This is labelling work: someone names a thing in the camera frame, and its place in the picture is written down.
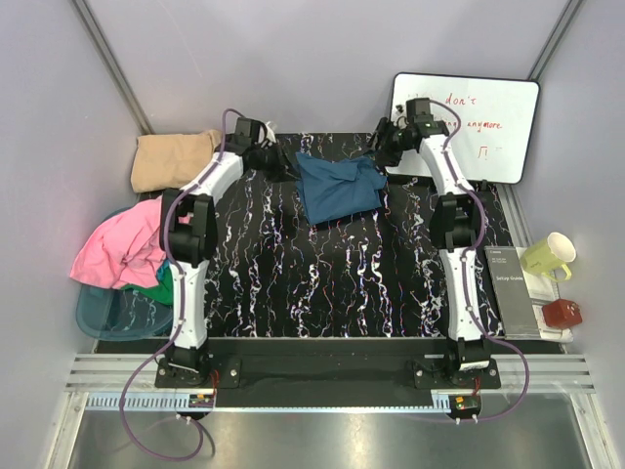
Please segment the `blue t shirt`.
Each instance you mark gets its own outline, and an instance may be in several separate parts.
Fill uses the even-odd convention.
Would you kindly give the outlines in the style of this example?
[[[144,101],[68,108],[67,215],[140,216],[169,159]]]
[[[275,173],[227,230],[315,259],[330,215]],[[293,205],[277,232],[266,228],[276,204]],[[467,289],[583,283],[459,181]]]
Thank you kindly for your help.
[[[298,152],[296,159],[300,173],[296,187],[311,225],[381,206],[380,191],[387,177],[368,155],[333,162]]]

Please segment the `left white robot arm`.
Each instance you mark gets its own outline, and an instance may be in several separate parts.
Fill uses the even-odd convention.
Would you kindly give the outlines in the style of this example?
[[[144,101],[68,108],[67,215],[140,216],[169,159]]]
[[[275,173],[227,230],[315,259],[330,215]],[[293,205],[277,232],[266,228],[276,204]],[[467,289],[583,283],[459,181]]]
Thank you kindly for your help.
[[[217,203],[250,169],[279,178],[291,168],[274,124],[240,116],[197,176],[163,192],[159,236],[173,281],[173,323],[160,353],[159,387],[198,387],[216,377],[208,352],[204,282],[218,244]]]

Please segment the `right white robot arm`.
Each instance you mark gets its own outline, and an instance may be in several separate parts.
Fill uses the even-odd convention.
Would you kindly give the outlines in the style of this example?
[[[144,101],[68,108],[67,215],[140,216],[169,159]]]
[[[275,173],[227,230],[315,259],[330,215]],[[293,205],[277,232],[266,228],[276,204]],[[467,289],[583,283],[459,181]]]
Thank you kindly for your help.
[[[432,245],[443,264],[448,297],[447,351],[437,370],[453,387],[473,387],[490,360],[486,332],[479,317],[476,281],[477,251],[485,233],[482,202],[452,151],[460,130],[435,118],[432,107],[450,108],[429,98],[415,98],[403,106],[396,121],[382,118],[369,140],[377,162],[399,165],[414,150],[426,163],[437,190],[437,205],[429,225]]]

